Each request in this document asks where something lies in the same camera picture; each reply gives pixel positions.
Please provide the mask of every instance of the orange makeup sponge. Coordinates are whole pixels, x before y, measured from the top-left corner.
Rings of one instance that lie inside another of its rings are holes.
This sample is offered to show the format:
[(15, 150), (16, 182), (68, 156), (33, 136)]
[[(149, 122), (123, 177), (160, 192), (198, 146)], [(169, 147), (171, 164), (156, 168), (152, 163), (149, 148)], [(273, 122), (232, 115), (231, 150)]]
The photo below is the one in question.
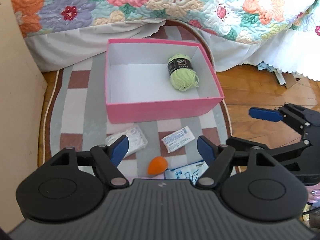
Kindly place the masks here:
[(168, 168), (168, 162), (162, 156), (153, 158), (148, 167), (149, 175), (158, 175), (163, 173)]

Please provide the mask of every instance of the pink box rim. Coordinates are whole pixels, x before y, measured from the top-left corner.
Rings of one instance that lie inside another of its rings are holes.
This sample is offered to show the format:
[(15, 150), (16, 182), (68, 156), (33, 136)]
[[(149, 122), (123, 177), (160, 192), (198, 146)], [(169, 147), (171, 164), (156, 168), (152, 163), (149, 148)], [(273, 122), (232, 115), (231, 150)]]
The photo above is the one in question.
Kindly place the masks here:
[(116, 44), (116, 43), (161, 43), (161, 44), (174, 44), (174, 45), (185, 45), (185, 46), (193, 46), (193, 47), (199, 47), (202, 55), (204, 56), (204, 59), (209, 66), (210, 72), (212, 74), (212, 77), (214, 78), (214, 81), (217, 85), (217, 89), (219, 91), (220, 97), (207, 97), (207, 98), (193, 98), (193, 99), (179, 99), (179, 100), (166, 100), (166, 101), (148, 101), (148, 102), (134, 102), (134, 103), (108, 103), (107, 102), (107, 75), (105, 74), (105, 104), (106, 106), (113, 106), (113, 105), (135, 105), (135, 104), (145, 104), (145, 103), (162, 103), (162, 102), (178, 102), (178, 101), (197, 101), (197, 100), (212, 100), (212, 99), (224, 99), (224, 93), (222, 91), (222, 87), (220, 85), (220, 82), (218, 80), (218, 77), (216, 73), (213, 70), (213, 66), (210, 62), (210, 59), (207, 55), (207, 53), (204, 50), (204, 47), (200, 43), (196, 42), (188, 42), (188, 41), (174, 41), (174, 40), (164, 40), (164, 39), (109, 39), (107, 43), (107, 53), (106, 53), (106, 62), (108, 58), (108, 47), (109, 44)]

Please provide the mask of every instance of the white package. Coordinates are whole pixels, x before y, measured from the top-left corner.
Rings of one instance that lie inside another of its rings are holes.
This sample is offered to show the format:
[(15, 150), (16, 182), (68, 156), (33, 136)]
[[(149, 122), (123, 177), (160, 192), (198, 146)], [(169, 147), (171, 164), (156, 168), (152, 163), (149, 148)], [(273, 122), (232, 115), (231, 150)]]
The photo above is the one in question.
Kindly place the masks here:
[(161, 139), (168, 150), (168, 153), (178, 150), (182, 146), (195, 139), (195, 136), (191, 132), (190, 128), (186, 126), (172, 134), (167, 135)]
[(166, 179), (190, 179), (195, 185), (199, 177), (208, 169), (205, 161), (192, 163), (173, 170), (166, 170)]
[(122, 135), (126, 135), (129, 140), (129, 149), (124, 157), (127, 157), (130, 154), (133, 154), (138, 150), (145, 148), (148, 144), (148, 141), (144, 136), (144, 134), (142, 133), (140, 127), (135, 124), (126, 130), (123, 130), (121, 132), (111, 134), (110, 136), (108, 136), (106, 138), (106, 145), (110, 146), (116, 140), (118, 140)]

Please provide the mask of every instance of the pink box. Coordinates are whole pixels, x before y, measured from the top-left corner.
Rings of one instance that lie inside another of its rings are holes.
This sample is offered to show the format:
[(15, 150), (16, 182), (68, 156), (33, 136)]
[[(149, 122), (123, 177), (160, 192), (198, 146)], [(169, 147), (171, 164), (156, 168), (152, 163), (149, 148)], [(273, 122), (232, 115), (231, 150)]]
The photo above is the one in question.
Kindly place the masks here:
[[(185, 92), (170, 83), (168, 60), (188, 55), (199, 87)], [(110, 39), (105, 94), (111, 123), (145, 122), (206, 114), (223, 98), (219, 80), (201, 44), (160, 39)]]

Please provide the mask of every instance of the orange flower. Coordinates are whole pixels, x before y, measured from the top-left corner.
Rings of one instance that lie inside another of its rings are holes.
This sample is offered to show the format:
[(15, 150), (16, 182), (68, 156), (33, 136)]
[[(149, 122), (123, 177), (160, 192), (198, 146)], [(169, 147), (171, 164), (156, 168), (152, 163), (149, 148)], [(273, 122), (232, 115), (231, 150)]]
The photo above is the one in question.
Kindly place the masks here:
[(260, 22), (268, 24), (272, 18), (278, 22), (283, 18), (284, 0), (245, 0), (243, 10), (251, 14), (259, 14)]
[(44, 0), (11, 0), (11, 3), (23, 37), (41, 30), (40, 17), (36, 13), (42, 8)]

